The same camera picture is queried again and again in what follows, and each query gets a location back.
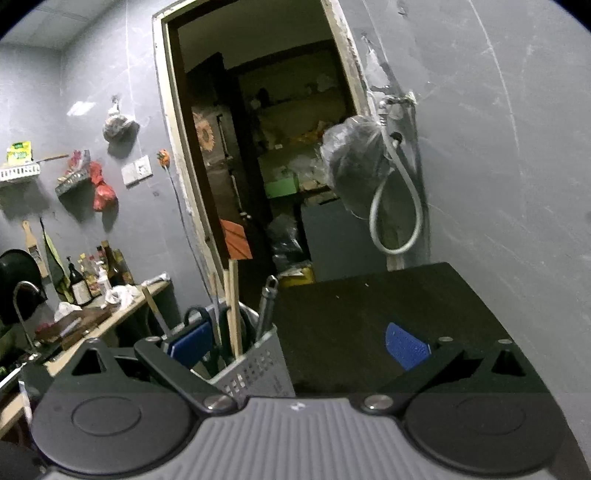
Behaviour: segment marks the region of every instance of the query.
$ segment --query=hose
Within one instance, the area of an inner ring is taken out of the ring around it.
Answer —
[[[371,239],[374,242],[374,245],[380,250],[382,253],[386,255],[402,255],[408,252],[415,243],[417,243],[417,239],[421,234],[421,230],[423,228],[423,206],[421,205],[421,197],[418,194],[417,188],[415,187],[413,180],[411,179],[407,169],[404,167],[404,164],[398,157],[396,150],[400,145],[400,141],[402,140],[402,136],[398,134],[398,138],[394,140],[390,139],[388,136],[388,123],[387,123],[387,113],[380,115],[380,130],[382,132],[382,139],[384,140],[384,144],[386,146],[386,150],[388,151],[388,155],[390,156],[390,164],[391,168],[386,177],[382,180],[379,184],[378,188],[375,191],[374,199],[371,203],[371,208],[369,210],[369,233],[371,235]],[[410,236],[408,241],[399,248],[390,249],[387,248],[379,238],[378,233],[378,215],[379,215],[379,207],[382,203],[382,194],[384,193],[384,187],[390,178],[390,175],[394,173],[396,170],[400,172],[404,183],[406,184],[408,191],[410,192],[411,197],[413,198],[414,204],[414,211],[416,216],[416,223],[414,225],[413,234]]]

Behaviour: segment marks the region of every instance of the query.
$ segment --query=doorway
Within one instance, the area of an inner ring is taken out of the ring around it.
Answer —
[[[333,36],[327,8],[320,0],[216,1],[155,18],[208,266],[219,275],[239,260],[241,300],[254,308],[270,274],[295,268],[296,283],[313,281],[301,210],[335,199],[320,141],[366,106],[355,52],[338,47],[348,42],[342,26]]]

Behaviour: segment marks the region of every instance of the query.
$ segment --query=metal screw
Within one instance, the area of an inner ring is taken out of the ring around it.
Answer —
[[[212,395],[203,402],[208,410],[215,412],[223,412],[230,410],[234,406],[234,401],[227,395]]]
[[[369,397],[367,397],[363,403],[370,410],[382,411],[382,410],[387,410],[392,405],[394,405],[394,400],[392,400],[387,395],[376,394],[376,395],[370,395]]]

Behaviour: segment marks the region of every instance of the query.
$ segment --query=wall switch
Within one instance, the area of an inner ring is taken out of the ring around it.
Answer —
[[[152,165],[150,165],[150,158],[146,155],[139,160],[134,161],[121,169],[123,175],[123,183],[131,185],[137,181],[146,179],[152,175]]]

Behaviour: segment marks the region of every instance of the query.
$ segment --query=white hose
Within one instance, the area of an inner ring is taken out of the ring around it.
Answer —
[[[383,252],[386,255],[402,255],[403,253],[408,252],[415,243],[417,243],[418,236],[421,234],[421,229],[423,228],[423,207],[421,205],[421,197],[418,195],[417,188],[415,187],[413,180],[411,179],[410,175],[408,174],[407,169],[404,167],[400,158],[398,158],[398,154],[396,150],[398,148],[399,142],[395,140],[392,142],[390,137],[388,136],[387,127],[381,126],[382,131],[382,139],[386,145],[386,150],[390,155],[392,162],[396,166],[396,168],[390,168],[388,175],[386,178],[382,180],[382,183],[379,184],[378,188],[375,191],[374,199],[371,203],[371,209],[369,210],[369,233],[371,234],[371,240],[373,240],[374,245],[377,247],[378,250]],[[378,212],[379,206],[382,203],[382,194],[384,192],[384,187],[386,186],[386,182],[390,178],[390,175],[396,171],[400,172],[402,175],[402,179],[404,183],[408,187],[408,191],[410,192],[411,197],[413,198],[414,203],[414,211],[417,218],[417,221],[414,225],[413,234],[408,239],[403,246],[395,249],[389,249],[384,246],[382,241],[379,239],[378,234]]]

